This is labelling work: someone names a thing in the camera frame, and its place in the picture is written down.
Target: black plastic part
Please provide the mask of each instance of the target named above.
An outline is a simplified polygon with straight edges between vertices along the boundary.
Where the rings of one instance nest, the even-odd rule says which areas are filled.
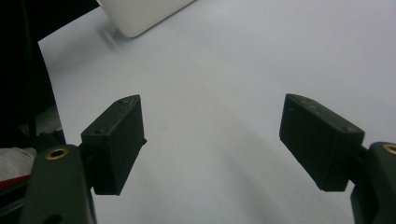
[[[347,176],[355,184],[355,187],[365,193],[374,193],[373,185],[367,172],[367,156],[368,151],[365,147],[361,147],[358,153],[351,155]]]
[[[373,192],[355,187],[350,195],[355,224],[372,224],[378,211],[378,201]]]
[[[26,191],[21,224],[95,222],[79,148],[58,146],[38,154]]]
[[[347,164],[364,131],[316,101],[287,94],[279,132],[297,161],[324,191],[344,191]]]
[[[140,148],[146,143],[140,96],[118,100],[82,134],[85,157],[92,157],[96,194],[120,195]]]
[[[392,146],[391,152],[386,145]],[[367,168],[379,201],[374,224],[396,223],[396,145],[374,143],[370,146]]]

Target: screw hole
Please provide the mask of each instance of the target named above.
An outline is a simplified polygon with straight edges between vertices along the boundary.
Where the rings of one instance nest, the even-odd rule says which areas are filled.
[[[53,215],[43,221],[43,224],[59,224],[62,221],[62,217],[60,215]]]
[[[46,159],[49,161],[58,160],[69,153],[69,150],[65,148],[54,149],[46,155]]]

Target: white object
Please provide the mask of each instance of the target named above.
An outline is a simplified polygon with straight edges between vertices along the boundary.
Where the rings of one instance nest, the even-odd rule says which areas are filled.
[[[0,148],[0,181],[29,175],[37,153],[34,148]]]
[[[97,0],[120,31],[135,37],[194,0]]]

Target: dark background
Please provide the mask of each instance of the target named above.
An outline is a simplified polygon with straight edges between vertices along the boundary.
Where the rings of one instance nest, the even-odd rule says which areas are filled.
[[[29,115],[38,115],[55,105],[37,42],[98,7],[95,0],[25,0],[25,3],[29,34],[21,0],[0,1],[0,147],[28,147],[27,138],[17,127],[28,122]],[[30,48],[26,36],[30,36]]]

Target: white box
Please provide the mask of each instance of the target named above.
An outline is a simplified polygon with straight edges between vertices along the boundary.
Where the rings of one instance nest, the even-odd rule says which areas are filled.
[[[135,37],[194,0],[97,0],[128,37]]]

